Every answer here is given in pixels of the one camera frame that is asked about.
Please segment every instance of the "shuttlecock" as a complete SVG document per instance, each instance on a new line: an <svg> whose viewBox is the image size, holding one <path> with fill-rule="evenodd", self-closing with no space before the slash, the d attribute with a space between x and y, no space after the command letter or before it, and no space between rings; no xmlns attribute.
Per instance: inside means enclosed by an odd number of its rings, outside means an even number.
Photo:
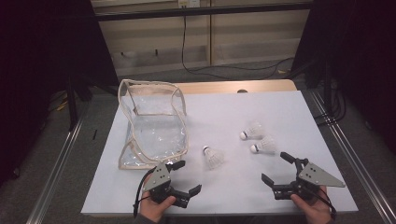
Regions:
<svg viewBox="0 0 396 224"><path fill-rule="evenodd" d="M213 170L224 162L224 154L209 146L204 146L204 154L209 169Z"/></svg>
<svg viewBox="0 0 396 224"><path fill-rule="evenodd" d="M251 123L250 127L244 131L242 131L239 136L242 140L247 139L262 139L264 136L264 130L262 125L258 121L254 121Z"/></svg>
<svg viewBox="0 0 396 224"><path fill-rule="evenodd" d="M272 136L265 136L260 142L250 147L252 153L275 154L276 143Z"/></svg>

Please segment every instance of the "gray floor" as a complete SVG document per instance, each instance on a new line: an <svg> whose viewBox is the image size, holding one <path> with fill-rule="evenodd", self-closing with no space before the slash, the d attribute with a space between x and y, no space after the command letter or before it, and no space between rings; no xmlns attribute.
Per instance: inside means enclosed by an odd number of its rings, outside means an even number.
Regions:
<svg viewBox="0 0 396 224"><path fill-rule="evenodd" d="M287 70L290 68L290 63L282 63L278 69ZM273 62L240 63L238 65L252 68L268 64L273 64ZM273 71L262 70L258 72L216 68L205 72L220 74L232 79L255 79L269 76ZM283 76L275 73L272 78L282 78ZM224 80L209 75L190 74L184 70L136 75L132 78L171 82ZM295 79L295 83L299 90L303 92L312 114L317 115L319 113L318 108L311 97L310 90L306 90L304 87L303 77ZM70 151L57 189L42 220L43 223L132 222L130 217L93 218L83 216L80 213L118 105L116 97L100 91L93 91L97 93L89 104L88 116L84 119L78 134L79 137ZM46 128L40 134L34 148L22 164L21 177L9 180L0 188L0 223L26 223L68 135L68 121L67 108L61 111L54 110L50 113ZM391 182L396 177L395 155L387 149L381 136L366 128L364 117L349 101L347 101L346 117L339 121L339 125L367 171L386 196L389 204L395 207L396 188L392 187ZM345 159L344 152L334 139L330 129L327 126L319 127L319 129L332 155L336 158L337 165L360 209L358 213L340 215L338 217L339 223L383 223L382 217L378 214L366 189L361 185L359 177ZM301 217L268 217L266 221L267 223L299 223L296 218ZM176 217L168 218L167 221L169 223L244 223L250 219L251 217Z"/></svg>

